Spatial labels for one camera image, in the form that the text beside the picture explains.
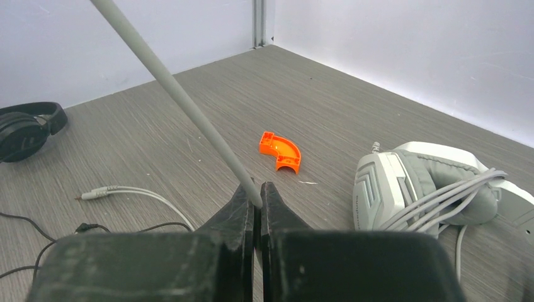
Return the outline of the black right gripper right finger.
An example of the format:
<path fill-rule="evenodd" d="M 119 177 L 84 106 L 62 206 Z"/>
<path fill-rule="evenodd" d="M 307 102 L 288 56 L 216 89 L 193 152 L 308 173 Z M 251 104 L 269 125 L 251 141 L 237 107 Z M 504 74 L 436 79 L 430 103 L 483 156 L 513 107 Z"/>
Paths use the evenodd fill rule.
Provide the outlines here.
<path fill-rule="evenodd" d="M 315 230 L 261 186 L 265 301 L 465 301 L 436 239 L 412 232 Z"/>

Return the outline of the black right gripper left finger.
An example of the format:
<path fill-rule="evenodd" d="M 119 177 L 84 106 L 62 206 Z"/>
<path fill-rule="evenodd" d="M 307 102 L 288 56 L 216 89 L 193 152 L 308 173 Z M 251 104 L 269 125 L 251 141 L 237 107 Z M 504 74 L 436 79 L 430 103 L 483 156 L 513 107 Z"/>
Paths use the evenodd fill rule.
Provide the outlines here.
<path fill-rule="evenodd" d="M 60 239 L 28 301 L 251 301 L 254 207 L 237 188 L 194 232 Z"/>

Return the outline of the black on-ear headphones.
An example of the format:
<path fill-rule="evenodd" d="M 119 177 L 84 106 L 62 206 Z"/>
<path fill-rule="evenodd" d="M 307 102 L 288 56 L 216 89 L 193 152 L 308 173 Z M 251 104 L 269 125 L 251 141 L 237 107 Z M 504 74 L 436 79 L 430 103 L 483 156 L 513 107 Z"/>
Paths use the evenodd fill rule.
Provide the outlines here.
<path fill-rule="evenodd" d="M 68 121 L 62 106 L 55 102 L 2 108 L 1 162 L 20 162 L 36 154 L 48 137 L 60 132 Z"/>

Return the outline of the large white grey headphones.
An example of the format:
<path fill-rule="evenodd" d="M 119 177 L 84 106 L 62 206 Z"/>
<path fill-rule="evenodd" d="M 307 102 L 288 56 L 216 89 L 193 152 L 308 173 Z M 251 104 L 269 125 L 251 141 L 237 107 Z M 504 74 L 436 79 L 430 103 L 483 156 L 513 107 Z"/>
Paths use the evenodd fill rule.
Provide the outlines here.
<path fill-rule="evenodd" d="M 391 150 L 374 143 L 358 163 L 353 186 L 357 230 L 438 236 L 503 216 L 533 240 L 533 196 L 474 154 L 428 142 Z"/>

